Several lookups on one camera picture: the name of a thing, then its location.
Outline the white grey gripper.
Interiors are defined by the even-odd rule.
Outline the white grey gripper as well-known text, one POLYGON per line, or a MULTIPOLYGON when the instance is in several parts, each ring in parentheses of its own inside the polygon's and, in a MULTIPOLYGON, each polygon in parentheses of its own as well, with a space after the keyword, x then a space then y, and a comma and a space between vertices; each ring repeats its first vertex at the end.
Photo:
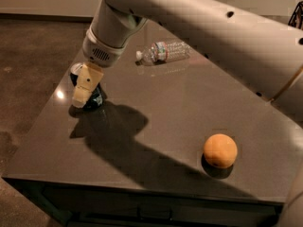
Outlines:
POLYGON ((83 41, 83 55, 89 60, 71 67, 74 84, 72 104, 83 108, 98 88, 103 71, 99 67, 114 65, 123 54, 131 37, 147 20, 110 7, 104 0, 98 5, 83 41))

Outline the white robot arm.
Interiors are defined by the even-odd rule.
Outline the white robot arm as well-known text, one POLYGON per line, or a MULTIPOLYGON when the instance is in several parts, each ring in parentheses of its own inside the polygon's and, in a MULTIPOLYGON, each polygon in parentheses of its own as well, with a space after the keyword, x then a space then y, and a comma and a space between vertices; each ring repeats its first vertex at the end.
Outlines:
POLYGON ((83 42, 101 67, 152 20, 297 124, 303 123, 303 31, 214 0, 102 0, 83 42))

